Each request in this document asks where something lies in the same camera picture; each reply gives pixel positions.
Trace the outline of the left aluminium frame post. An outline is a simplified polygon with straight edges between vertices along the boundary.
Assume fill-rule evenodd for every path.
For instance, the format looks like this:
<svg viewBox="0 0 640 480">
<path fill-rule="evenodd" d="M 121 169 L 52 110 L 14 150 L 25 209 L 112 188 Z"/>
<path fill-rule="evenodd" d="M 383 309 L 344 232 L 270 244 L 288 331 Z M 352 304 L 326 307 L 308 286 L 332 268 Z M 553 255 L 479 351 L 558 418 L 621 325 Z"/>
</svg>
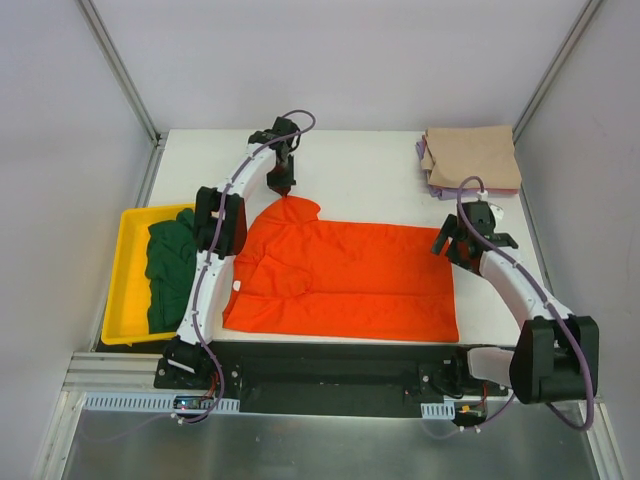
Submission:
<svg viewBox="0 0 640 480">
<path fill-rule="evenodd" d="M 152 120 L 95 2 L 76 0 L 75 4 L 138 123 L 151 143 L 157 146 L 162 139 L 162 133 Z"/>
</svg>

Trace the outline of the folded tan t-shirt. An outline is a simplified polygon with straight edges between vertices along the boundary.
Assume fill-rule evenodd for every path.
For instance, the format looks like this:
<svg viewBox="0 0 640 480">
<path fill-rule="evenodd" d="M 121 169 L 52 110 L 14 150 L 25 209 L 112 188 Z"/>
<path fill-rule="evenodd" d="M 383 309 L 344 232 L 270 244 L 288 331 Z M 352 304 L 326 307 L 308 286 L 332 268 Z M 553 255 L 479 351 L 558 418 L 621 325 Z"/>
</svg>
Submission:
<svg viewBox="0 0 640 480">
<path fill-rule="evenodd" d="M 521 174 L 512 134 L 510 125 L 427 128 L 421 167 L 428 172 L 428 184 L 454 189 L 478 176 L 487 189 L 517 191 Z"/>
</svg>

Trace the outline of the yellow plastic bin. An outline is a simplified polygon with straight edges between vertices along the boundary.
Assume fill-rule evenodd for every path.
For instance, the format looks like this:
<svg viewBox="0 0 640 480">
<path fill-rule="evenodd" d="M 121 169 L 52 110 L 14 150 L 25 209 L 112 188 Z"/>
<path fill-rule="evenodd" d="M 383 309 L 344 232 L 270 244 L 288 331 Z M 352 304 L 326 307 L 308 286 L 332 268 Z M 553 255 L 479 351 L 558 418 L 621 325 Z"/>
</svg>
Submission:
<svg viewBox="0 0 640 480">
<path fill-rule="evenodd" d="M 191 204 L 134 208 L 121 215 L 101 340 L 106 345 L 133 345 L 169 340 L 176 331 L 151 334 L 147 310 L 151 303 L 150 281 L 145 277 L 148 227 L 174 219 Z"/>
</svg>

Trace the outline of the aluminium frame post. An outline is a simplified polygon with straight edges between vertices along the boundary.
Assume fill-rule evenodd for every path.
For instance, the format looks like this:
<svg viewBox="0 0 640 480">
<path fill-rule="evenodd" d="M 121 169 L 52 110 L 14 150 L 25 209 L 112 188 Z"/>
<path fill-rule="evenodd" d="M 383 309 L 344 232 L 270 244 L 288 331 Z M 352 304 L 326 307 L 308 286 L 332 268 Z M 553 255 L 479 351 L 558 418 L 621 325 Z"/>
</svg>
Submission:
<svg viewBox="0 0 640 480">
<path fill-rule="evenodd" d="M 138 123 L 151 143 L 157 146 L 162 139 L 162 133 L 152 120 L 95 2 L 76 0 L 75 4 Z"/>
<path fill-rule="evenodd" d="M 604 4 L 605 2 L 603 0 L 588 0 L 584 2 L 579 14 L 569 28 L 568 33 L 561 42 L 513 127 L 512 139 L 514 144 L 518 142 L 527 125 L 537 113 L 561 73 L 562 68 L 570 59 L 572 53 L 581 42 L 586 31 Z"/>
</svg>

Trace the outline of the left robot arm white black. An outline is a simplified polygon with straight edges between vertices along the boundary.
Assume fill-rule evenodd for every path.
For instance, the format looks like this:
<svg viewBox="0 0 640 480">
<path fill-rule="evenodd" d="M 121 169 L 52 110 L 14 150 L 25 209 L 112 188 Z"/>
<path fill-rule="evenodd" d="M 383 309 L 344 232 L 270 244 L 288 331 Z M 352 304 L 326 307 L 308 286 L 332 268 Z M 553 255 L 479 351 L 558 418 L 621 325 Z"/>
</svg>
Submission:
<svg viewBox="0 0 640 480">
<path fill-rule="evenodd" d="M 217 186 L 203 186 L 196 194 L 194 280 L 176 336 L 163 354 L 188 388 L 204 387 L 216 369 L 208 347 L 213 338 L 208 317 L 246 243 L 250 196 L 261 183 L 281 197 L 296 184 L 294 151 L 306 131 L 292 120 L 293 115 L 290 111 L 278 116 L 270 128 L 251 134 L 234 171 Z"/>
</svg>

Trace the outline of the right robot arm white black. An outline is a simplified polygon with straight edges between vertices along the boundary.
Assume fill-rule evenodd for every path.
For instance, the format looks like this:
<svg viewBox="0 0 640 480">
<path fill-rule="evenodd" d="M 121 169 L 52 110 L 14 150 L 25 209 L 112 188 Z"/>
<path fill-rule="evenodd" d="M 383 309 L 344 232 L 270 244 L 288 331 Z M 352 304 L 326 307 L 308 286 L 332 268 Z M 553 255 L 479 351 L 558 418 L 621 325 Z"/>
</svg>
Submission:
<svg viewBox="0 0 640 480">
<path fill-rule="evenodd" d="M 524 404 L 592 401 L 597 393 L 599 327 L 577 316 L 524 267 L 519 245 L 495 231 L 487 201 L 462 202 L 444 221 L 432 252 L 486 280 L 519 328 L 511 350 L 475 346 L 450 369 L 452 387 L 473 394 L 485 381 L 510 388 Z"/>
</svg>

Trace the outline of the orange t-shirt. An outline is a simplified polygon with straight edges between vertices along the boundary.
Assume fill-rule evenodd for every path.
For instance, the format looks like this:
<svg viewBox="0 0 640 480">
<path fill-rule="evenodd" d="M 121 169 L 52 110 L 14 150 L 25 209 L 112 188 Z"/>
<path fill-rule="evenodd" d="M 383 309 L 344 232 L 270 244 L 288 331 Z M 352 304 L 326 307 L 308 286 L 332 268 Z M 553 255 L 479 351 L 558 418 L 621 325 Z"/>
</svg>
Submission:
<svg viewBox="0 0 640 480">
<path fill-rule="evenodd" d="M 453 270 L 435 228 L 322 220 L 287 197 L 253 221 L 223 325 L 255 334 L 456 343 Z"/>
</svg>

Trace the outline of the right aluminium frame post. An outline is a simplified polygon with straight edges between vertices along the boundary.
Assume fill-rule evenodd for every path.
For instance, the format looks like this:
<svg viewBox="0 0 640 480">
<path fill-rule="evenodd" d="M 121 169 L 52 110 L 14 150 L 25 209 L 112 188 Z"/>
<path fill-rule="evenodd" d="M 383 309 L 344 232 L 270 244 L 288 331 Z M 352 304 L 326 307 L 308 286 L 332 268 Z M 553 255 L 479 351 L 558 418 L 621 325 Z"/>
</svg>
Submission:
<svg viewBox="0 0 640 480">
<path fill-rule="evenodd" d="M 561 73 L 562 68 L 570 59 L 572 53 L 581 42 L 586 31 L 604 4 L 605 2 L 603 0 L 588 0 L 584 2 L 579 14 L 569 28 L 568 33 L 561 42 L 513 127 L 512 139 L 514 144 L 518 142 L 527 125 L 537 113 Z"/>
</svg>

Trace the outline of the folded pink t-shirt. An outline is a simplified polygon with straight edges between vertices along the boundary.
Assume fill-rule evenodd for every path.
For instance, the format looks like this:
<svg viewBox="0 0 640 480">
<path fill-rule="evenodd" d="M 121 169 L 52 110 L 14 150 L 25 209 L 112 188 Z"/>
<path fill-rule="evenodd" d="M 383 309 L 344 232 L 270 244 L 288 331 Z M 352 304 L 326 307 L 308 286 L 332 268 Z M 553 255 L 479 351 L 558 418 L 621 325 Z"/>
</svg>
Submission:
<svg viewBox="0 0 640 480">
<path fill-rule="evenodd" d="M 519 188 L 514 188 L 514 189 L 492 189 L 491 192 L 492 192 L 492 194 L 498 195 L 498 196 L 517 196 L 517 195 L 519 195 L 520 189 Z"/>
</svg>

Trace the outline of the green t-shirt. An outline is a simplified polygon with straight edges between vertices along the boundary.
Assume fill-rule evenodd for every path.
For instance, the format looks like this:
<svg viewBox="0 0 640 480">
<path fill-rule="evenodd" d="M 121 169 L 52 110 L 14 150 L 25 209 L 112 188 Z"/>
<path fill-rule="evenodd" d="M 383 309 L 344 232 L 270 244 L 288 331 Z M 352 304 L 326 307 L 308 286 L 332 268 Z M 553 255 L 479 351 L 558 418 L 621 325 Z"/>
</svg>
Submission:
<svg viewBox="0 0 640 480">
<path fill-rule="evenodd" d="M 174 219 L 148 227 L 145 277 L 150 281 L 151 334 L 176 331 L 183 319 L 196 269 L 194 218 L 194 211 L 185 208 Z"/>
</svg>

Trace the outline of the folded lavender t-shirt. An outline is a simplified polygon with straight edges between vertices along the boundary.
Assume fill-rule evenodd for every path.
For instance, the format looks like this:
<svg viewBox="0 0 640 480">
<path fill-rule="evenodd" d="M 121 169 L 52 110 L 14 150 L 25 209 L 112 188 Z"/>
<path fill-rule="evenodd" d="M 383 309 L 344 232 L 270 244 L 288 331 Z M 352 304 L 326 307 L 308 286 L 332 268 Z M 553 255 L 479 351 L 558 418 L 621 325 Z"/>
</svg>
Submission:
<svg viewBox="0 0 640 480">
<path fill-rule="evenodd" d="M 427 185 L 439 199 L 453 196 L 468 177 L 479 176 L 473 150 L 472 129 L 428 129 L 416 143 L 420 167 Z"/>
</svg>

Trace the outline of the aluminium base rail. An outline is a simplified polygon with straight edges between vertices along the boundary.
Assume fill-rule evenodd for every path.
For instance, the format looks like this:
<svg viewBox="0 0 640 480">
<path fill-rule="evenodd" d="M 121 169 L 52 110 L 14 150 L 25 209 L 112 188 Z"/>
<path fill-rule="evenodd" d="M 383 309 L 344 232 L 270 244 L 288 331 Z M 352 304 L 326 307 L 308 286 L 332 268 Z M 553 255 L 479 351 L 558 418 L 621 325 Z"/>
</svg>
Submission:
<svg viewBox="0 0 640 480">
<path fill-rule="evenodd" d="M 154 389 L 159 354 L 76 352 L 63 391 L 148 392 Z"/>
</svg>

